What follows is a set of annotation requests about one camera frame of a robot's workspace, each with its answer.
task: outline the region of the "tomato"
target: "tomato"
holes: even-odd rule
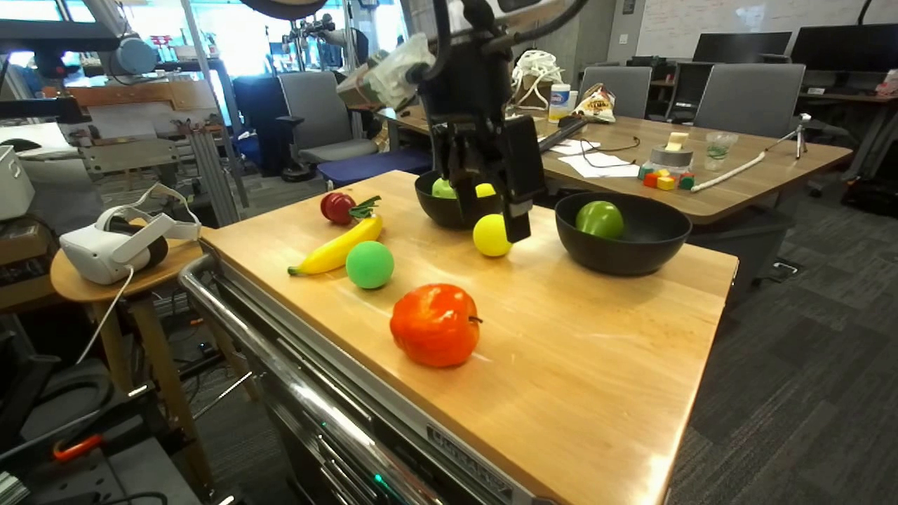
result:
[[[478,303],[452,284],[427,284],[393,305],[393,341],[417,364],[458,368],[479,340]]]
[[[320,199],[320,214],[336,228],[354,225],[354,208],[356,199],[340,191],[332,191]]]

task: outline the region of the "paper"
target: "paper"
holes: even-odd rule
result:
[[[567,141],[560,141],[558,145],[553,145],[553,152],[556,152],[558,157],[572,157],[572,153],[593,152],[593,149],[597,149],[597,145],[601,145],[601,142],[567,138]]]
[[[580,176],[639,176],[639,166],[604,153],[604,152],[587,152],[587,153],[560,153],[560,163],[576,167]]]

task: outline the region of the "monitor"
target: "monitor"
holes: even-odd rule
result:
[[[767,61],[767,56],[782,56],[790,31],[757,31],[757,34],[701,34],[694,61]]]
[[[30,51],[41,76],[64,76],[68,51],[116,51],[117,37],[102,21],[0,19],[0,52]]]
[[[809,70],[875,70],[898,66],[898,26],[805,26],[797,31],[790,61]]]

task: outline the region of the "yellow banana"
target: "yellow banana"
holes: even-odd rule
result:
[[[382,233],[384,233],[382,215],[374,214],[367,218],[358,218],[351,229],[344,229],[341,235],[334,235],[332,240],[320,244],[298,267],[288,267],[287,271],[291,277],[301,277],[301,275],[320,275],[320,271],[340,268],[344,263],[344,256],[358,240],[375,240]]]

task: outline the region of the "bowl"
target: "bowl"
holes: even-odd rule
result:
[[[438,170],[427,170],[416,180],[417,201],[435,225],[455,228],[455,229],[472,229],[478,225],[478,218],[483,218],[486,214],[503,214],[499,195],[478,199],[472,214],[464,214],[458,199],[435,199],[430,187],[438,176],[440,176]]]
[[[605,199],[622,214],[619,237],[587,235],[576,228],[576,215],[587,201]],[[628,192],[570,192],[556,205],[556,228],[572,261],[604,275],[650,275],[663,268],[694,225],[680,209]]]

